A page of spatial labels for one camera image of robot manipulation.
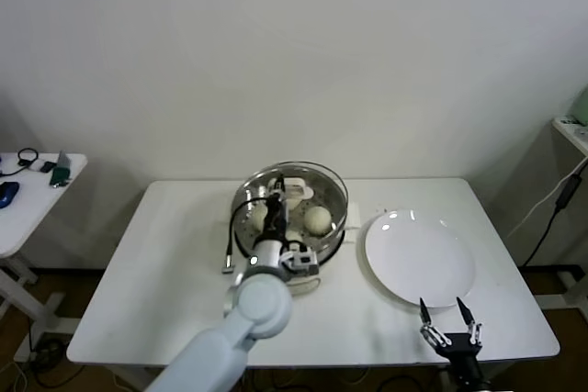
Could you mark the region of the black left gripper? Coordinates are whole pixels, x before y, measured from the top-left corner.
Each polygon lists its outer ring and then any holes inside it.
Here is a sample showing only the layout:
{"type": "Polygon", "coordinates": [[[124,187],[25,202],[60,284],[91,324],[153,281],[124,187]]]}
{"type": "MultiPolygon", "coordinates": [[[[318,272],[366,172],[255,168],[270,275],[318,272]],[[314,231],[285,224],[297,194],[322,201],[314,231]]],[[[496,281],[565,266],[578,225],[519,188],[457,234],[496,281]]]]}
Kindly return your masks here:
{"type": "Polygon", "coordinates": [[[264,227],[261,240],[285,241],[288,229],[288,207],[285,198],[287,188],[283,174],[276,178],[275,184],[268,187],[264,227]]]}

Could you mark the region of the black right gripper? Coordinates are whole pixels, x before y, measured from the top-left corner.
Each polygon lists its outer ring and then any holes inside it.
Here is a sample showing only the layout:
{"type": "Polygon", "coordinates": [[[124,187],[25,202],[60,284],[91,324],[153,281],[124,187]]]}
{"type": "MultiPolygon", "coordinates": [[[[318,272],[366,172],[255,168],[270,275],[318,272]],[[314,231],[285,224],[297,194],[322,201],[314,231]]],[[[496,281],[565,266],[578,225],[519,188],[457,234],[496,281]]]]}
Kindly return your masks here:
{"type": "Polygon", "coordinates": [[[481,351],[481,327],[471,310],[457,297],[458,309],[468,328],[468,333],[442,333],[433,325],[427,305],[420,301],[421,335],[435,347],[437,355],[449,361],[449,372],[457,384],[488,384],[477,360],[481,351]]]}

